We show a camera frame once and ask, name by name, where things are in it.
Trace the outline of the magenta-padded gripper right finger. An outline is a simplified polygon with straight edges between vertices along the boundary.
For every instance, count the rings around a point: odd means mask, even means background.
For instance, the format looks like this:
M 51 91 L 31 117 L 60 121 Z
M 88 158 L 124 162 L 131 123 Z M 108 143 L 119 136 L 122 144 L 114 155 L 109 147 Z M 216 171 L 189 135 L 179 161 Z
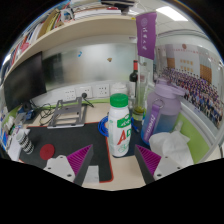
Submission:
M 160 180 L 182 169 L 180 165 L 169 157 L 161 157 L 140 145 L 135 146 L 134 154 L 146 184 Z

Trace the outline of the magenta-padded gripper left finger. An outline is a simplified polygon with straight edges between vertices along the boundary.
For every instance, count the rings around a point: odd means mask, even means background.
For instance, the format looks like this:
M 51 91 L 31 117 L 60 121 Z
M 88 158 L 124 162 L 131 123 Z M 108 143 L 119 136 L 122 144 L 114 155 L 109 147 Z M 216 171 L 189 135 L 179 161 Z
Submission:
M 68 156 L 49 159 L 44 170 L 81 186 L 93 155 L 93 145 L 88 145 Z

